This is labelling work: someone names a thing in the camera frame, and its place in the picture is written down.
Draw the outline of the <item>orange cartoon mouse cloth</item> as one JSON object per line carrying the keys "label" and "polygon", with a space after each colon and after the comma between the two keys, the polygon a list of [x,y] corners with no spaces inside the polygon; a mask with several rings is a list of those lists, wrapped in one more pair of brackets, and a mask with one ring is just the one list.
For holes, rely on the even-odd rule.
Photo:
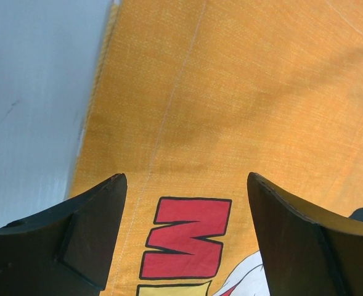
{"label": "orange cartoon mouse cloth", "polygon": [[105,295],[264,295],[256,172],[363,218],[363,1],[110,9],[71,193],[128,191]]}

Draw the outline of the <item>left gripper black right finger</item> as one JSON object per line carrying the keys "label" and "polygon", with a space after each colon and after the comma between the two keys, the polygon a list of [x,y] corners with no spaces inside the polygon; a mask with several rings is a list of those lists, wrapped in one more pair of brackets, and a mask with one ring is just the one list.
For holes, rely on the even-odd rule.
{"label": "left gripper black right finger", "polygon": [[254,172],[247,192],[271,295],[363,295],[363,222]]}

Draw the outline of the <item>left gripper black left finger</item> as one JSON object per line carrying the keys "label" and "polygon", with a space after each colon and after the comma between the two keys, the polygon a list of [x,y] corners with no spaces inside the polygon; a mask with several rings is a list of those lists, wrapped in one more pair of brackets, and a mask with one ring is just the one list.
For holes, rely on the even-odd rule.
{"label": "left gripper black left finger", "polygon": [[116,174],[88,191],[0,228],[0,295],[99,295],[126,202]]}

